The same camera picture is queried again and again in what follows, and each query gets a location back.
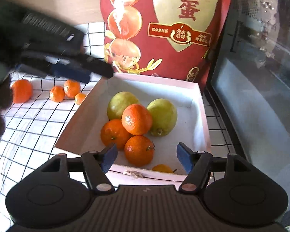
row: red snack bag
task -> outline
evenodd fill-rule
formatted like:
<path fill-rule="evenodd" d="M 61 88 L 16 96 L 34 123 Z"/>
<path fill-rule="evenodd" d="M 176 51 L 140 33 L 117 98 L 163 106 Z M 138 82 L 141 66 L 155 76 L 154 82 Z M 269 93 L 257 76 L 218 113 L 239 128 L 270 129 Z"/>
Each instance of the red snack bag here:
<path fill-rule="evenodd" d="M 202 83 L 231 0 L 101 0 L 105 60 L 118 72 Z"/>

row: white grid tablecloth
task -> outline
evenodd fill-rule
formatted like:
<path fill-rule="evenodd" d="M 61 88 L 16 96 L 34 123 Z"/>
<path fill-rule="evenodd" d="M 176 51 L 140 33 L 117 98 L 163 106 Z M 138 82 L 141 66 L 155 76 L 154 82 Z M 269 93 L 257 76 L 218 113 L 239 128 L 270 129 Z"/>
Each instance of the white grid tablecloth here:
<path fill-rule="evenodd" d="M 77 26 L 85 33 L 84 47 L 88 55 L 104 58 L 103 22 Z M 30 174 L 57 153 L 64 151 L 53 148 L 56 140 L 66 127 L 78 106 L 74 99 L 65 98 L 61 103 L 49 99 L 49 92 L 55 85 L 63 86 L 65 78 L 39 77 L 13 72 L 12 83 L 18 79 L 28 79 L 33 84 L 33 97 L 24 104 L 13 104 L 2 112 L 6 131 L 0 139 L 0 231 L 6 231 L 13 223 L 5 208 L 5 196 L 17 182 Z M 100 77 L 92 75 L 89 84 L 81 84 L 83 93 L 88 94 Z M 231 141 L 219 116 L 203 96 L 205 112 L 212 143 L 212 153 L 226 157 L 233 151 Z M 68 157 L 76 157 L 64 152 Z M 222 178 L 224 173 L 214 173 L 214 178 Z M 82 173 L 70 173 L 70 177 L 84 182 Z"/>

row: green fruit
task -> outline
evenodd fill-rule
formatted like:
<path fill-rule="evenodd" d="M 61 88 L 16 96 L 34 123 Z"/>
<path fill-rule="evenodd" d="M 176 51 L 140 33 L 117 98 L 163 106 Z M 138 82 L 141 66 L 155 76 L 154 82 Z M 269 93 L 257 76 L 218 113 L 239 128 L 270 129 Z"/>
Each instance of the green fruit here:
<path fill-rule="evenodd" d="M 152 128 L 150 133 L 153 136 L 168 135 L 176 125 L 177 109 L 166 99 L 156 99 L 148 107 L 152 115 Z"/>
<path fill-rule="evenodd" d="M 124 110 L 131 104 L 140 104 L 140 101 L 137 99 L 136 96 L 128 91 L 122 91 L 117 93 L 108 103 L 108 119 L 121 119 Z"/>

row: red banner label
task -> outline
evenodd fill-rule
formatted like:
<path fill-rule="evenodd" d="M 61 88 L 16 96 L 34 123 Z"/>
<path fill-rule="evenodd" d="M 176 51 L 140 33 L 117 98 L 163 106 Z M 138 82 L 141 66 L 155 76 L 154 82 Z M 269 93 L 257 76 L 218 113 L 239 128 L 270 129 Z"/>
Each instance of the red banner label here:
<path fill-rule="evenodd" d="M 166 25 L 151 22 L 148 25 L 148 35 L 170 38 L 178 44 L 194 43 L 202 46 L 210 46 L 212 39 L 210 33 L 195 31 L 185 23 Z"/>

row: box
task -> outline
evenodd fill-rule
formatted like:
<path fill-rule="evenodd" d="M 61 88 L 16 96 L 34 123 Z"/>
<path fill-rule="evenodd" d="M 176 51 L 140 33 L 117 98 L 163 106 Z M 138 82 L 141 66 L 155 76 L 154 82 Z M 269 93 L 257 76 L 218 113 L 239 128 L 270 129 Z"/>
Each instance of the box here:
<path fill-rule="evenodd" d="M 202 95 L 196 83 L 124 73 L 117 73 L 109 80 L 101 78 L 71 118 L 55 147 L 79 155 L 92 150 L 101 151 L 104 145 L 100 130 L 108 121 L 107 105 L 121 91 L 133 93 L 145 107 L 155 99 L 168 99 L 177 107 L 178 118 L 169 135 L 146 135 L 155 145 L 154 159 L 150 164 L 142 168 L 133 167 L 124 152 L 119 151 L 107 176 L 114 186 L 175 184 L 178 187 L 187 174 L 176 157 L 177 144 L 183 142 L 193 151 L 210 152 L 211 147 Z M 150 170 L 158 164 L 166 164 L 177 171 L 171 174 Z M 144 178 L 124 175 L 127 170 L 140 172 Z"/>

